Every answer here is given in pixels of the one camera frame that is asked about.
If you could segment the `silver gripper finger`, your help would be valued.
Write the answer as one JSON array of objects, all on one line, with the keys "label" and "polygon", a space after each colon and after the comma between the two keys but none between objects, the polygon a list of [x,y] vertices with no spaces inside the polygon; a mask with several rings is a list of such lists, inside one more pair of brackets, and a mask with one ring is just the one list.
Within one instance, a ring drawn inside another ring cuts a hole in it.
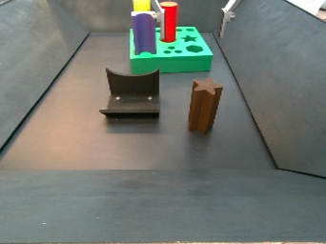
[{"label": "silver gripper finger", "polygon": [[221,25],[221,31],[220,31],[220,37],[225,37],[225,31],[226,31],[226,26],[229,22],[233,20],[236,17],[234,9],[237,5],[238,0],[230,0],[228,5],[222,8],[222,13],[224,13],[224,18],[222,18],[222,25]]},{"label": "silver gripper finger", "polygon": [[165,22],[165,9],[161,7],[158,0],[151,0],[151,5],[153,5],[154,10],[157,12],[158,22],[163,23]]}]

